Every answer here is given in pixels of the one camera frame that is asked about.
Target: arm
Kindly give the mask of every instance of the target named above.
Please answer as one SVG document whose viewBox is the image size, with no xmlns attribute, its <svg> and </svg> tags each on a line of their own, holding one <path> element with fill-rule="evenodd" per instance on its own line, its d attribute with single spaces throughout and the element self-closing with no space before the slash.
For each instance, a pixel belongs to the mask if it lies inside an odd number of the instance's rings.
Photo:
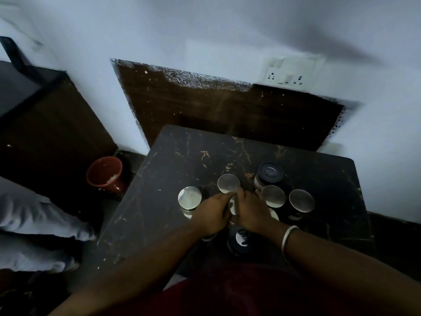
<svg viewBox="0 0 421 316">
<path fill-rule="evenodd" d="M 235 220 L 281 248 L 289 226 L 271 218 L 258 196 L 237 192 Z M 300 230 L 291 232 L 285 254 L 293 265 L 375 313 L 421 315 L 421 285 L 378 260 Z"/>
<path fill-rule="evenodd" d="M 198 240 L 227 225 L 230 213 L 224 209 L 233 195 L 218 194 L 202 202 L 187 224 L 155 246 L 126 259 L 112 274 L 72 294 L 50 316 L 88 316 L 145 295 L 174 271 Z"/>
</svg>

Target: red clothing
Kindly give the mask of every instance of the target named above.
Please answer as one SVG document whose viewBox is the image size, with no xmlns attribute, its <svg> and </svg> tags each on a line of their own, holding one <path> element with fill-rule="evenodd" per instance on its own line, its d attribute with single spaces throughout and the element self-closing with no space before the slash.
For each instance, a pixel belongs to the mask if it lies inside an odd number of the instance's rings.
<svg viewBox="0 0 421 316">
<path fill-rule="evenodd" d="M 361 315 L 337 297 L 283 271 L 239 264 L 187 279 L 103 315 Z"/>
</svg>

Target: power outlet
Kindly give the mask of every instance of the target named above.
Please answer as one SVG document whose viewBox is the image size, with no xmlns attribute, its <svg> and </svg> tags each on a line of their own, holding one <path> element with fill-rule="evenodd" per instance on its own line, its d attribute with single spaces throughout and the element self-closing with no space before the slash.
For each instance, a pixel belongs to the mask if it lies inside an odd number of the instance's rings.
<svg viewBox="0 0 421 316">
<path fill-rule="evenodd" d="M 270 58 L 261 84 L 305 92 L 314 78 L 318 60 L 317 56 Z"/>
</svg>

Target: red plastic pot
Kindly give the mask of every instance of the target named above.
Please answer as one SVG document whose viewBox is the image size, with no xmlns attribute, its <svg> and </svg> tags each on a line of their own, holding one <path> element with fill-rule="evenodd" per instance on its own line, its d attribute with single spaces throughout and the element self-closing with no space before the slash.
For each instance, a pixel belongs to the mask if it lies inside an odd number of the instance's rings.
<svg viewBox="0 0 421 316">
<path fill-rule="evenodd" d="M 86 180 L 95 187 L 112 193 L 124 191 L 126 185 L 121 180 L 123 164 L 115 156 L 106 156 L 93 162 L 87 169 Z"/>
</svg>

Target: silver bangle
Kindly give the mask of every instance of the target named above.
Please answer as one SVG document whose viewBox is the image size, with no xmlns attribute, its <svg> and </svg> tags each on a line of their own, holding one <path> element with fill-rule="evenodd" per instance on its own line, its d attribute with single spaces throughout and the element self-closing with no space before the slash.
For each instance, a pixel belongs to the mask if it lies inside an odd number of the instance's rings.
<svg viewBox="0 0 421 316">
<path fill-rule="evenodd" d="M 287 240 L 288 240 L 288 236 L 291 233 L 292 230 L 298 228 L 298 226 L 292 225 L 290 226 L 287 231 L 284 234 L 284 238 L 282 239 L 282 246 L 281 246 L 281 253 L 282 253 L 282 258 L 289 263 L 289 261 L 287 261 L 286 257 L 285 257 L 285 245 L 287 244 Z"/>
</svg>

